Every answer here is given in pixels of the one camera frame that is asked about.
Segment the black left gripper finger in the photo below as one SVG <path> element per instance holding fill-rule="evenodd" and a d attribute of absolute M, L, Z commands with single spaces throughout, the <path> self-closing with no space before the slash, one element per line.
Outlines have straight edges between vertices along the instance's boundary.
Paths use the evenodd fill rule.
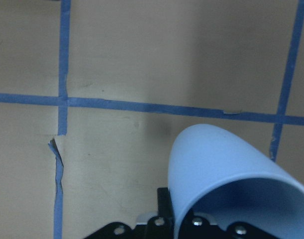
<path fill-rule="evenodd" d="M 171 225 L 174 223 L 174 213 L 171 195 L 167 187 L 157 189 L 158 216 L 167 219 Z"/>

